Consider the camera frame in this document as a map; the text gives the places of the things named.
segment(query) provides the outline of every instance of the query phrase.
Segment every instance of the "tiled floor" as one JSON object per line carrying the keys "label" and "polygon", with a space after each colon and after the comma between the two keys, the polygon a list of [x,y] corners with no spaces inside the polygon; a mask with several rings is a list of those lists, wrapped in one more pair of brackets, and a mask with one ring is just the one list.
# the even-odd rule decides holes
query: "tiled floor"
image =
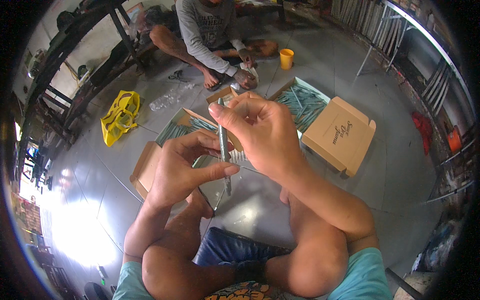
{"label": "tiled floor", "polygon": [[[328,25],[286,31],[267,25],[259,37],[274,39],[281,47],[294,50],[295,64],[284,71],[278,59],[260,61],[257,93],[270,96],[297,76],[329,97],[342,97],[375,120],[375,136],[355,177],[342,179],[319,156],[307,153],[307,158],[320,174],[370,206],[385,266],[402,276],[424,248],[441,209],[437,204],[423,204],[433,187],[435,172],[430,157],[423,154],[408,99],[392,78],[376,70],[378,66],[372,61],[365,67],[368,74],[356,77],[366,50]],[[145,143],[154,140],[181,107],[210,118],[205,98],[211,93],[203,88],[200,72],[180,62],[156,67],[168,71],[136,76],[129,70],[92,101],[82,136],[53,163],[52,191],[38,200],[46,243],[80,293],[87,281],[100,283],[97,265],[103,266],[107,275],[106,293],[110,294],[109,285],[117,283],[125,233],[142,205],[129,175]],[[195,87],[182,95],[180,103],[151,111],[150,102],[170,89],[185,86],[168,80],[178,68],[184,69],[184,76]],[[144,104],[138,128],[109,148],[102,140],[98,119],[121,89],[136,91]],[[214,206],[222,187],[222,182],[203,186]],[[202,232],[208,226],[219,226],[261,241],[292,246],[289,212],[279,201],[279,192],[276,183],[242,169],[233,176],[232,196],[220,199],[216,217],[202,223]],[[183,205],[178,204],[172,215]]]}

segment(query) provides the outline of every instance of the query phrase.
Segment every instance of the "gray pen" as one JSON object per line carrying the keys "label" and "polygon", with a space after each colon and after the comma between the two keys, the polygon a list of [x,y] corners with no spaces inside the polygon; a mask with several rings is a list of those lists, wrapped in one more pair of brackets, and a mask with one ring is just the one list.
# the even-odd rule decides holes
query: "gray pen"
{"label": "gray pen", "polygon": [[[222,98],[218,98],[218,104],[221,106],[225,106],[223,103]],[[228,140],[227,140],[227,130],[222,127],[222,125],[218,125],[218,136],[220,137],[220,153],[222,155],[222,161],[230,162],[230,154],[228,153]],[[223,178],[225,183],[225,190],[227,195],[230,196],[232,193],[232,182],[230,180],[230,176],[226,176]]]}

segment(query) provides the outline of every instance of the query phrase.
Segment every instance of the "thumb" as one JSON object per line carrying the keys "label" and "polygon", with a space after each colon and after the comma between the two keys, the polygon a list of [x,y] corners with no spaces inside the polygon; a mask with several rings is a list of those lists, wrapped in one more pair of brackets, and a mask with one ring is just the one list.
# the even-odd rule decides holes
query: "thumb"
{"label": "thumb", "polygon": [[228,162],[219,162],[205,168],[193,169],[193,171],[195,186],[199,186],[206,182],[236,174],[240,171],[240,168]]}
{"label": "thumb", "polygon": [[248,133],[251,129],[251,126],[231,108],[213,102],[208,106],[208,110],[218,124],[225,127],[237,138],[240,138],[242,134]]}

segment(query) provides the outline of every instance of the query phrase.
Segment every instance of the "open cardboard box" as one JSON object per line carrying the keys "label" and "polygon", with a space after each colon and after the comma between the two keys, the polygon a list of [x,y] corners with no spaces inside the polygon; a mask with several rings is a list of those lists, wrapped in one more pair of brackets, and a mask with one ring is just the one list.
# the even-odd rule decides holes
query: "open cardboard box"
{"label": "open cardboard box", "polygon": [[340,97],[328,102],[301,141],[340,171],[354,176],[372,142],[376,124]]}
{"label": "open cardboard box", "polygon": [[[238,96],[237,92],[235,92],[235,90],[231,87],[231,86],[228,86],[224,89],[221,89],[220,91],[216,92],[215,94],[209,96],[206,98],[207,100],[207,103],[208,105],[210,105],[210,103],[212,102],[217,102],[218,101],[218,98],[225,98],[226,96],[228,96],[229,98],[233,98],[233,97],[236,97]],[[237,139],[237,137],[235,135],[233,135],[231,132],[227,131],[227,136],[228,136],[228,139],[230,140],[230,142],[233,144],[233,146],[235,147],[235,149],[239,152],[243,151],[243,146],[240,144],[240,141]]]}
{"label": "open cardboard box", "polygon": [[[205,122],[212,124],[214,127],[218,127],[213,122],[186,108],[180,108],[170,121],[175,122],[178,125],[186,125],[190,127],[190,116],[202,119]],[[140,157],[138,158],[132,175],[130,175],[130,182],[143,199],[147,197],[148,191],[152,187],[155,170],[158,165],[158,160],[160,159],[161,152],[162,148],[157,144],[156,141],[147,142],[144,150],[142,151],[142,154],[140,154]],[[193,167],[195,168],[201,165],[205,158],[206,156],[198,158],[197,161],[194,163]]]}
{"label": "open cardboard box", "polygon": [[320,92],[319,90],[317,90],[316,88],[314,88],[313,86],[311,86],[310,84],[306,83],[305,81],[303,81],[302,79],[300,79],[298,77],[293,77],[292,79],[290,79],[275,94],[271,95],[268,98],[268,100],[269,101],[276,101],[276,99],[282,94],[282,92],[288,90],[293,84],[298,84],[300,86],[306,87],[308,89],[311,89],[311,90],[317,92],[320,95],[320,98],[322,98],[322,100],[325,101],[325,103],[328,103],[330,101],[330,98],[327,97],[324,93]]}

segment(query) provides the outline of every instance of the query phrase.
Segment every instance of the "yellow cup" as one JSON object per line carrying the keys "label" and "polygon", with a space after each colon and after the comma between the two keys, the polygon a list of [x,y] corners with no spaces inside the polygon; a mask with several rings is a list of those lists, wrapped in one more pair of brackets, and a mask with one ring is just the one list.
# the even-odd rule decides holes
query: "yellow cup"
{"label": "yellow cup", "polygon": [[290,49],[281,49],[280,50],[280,67],[283,70],[290,70],[293,63],[293,51]]}

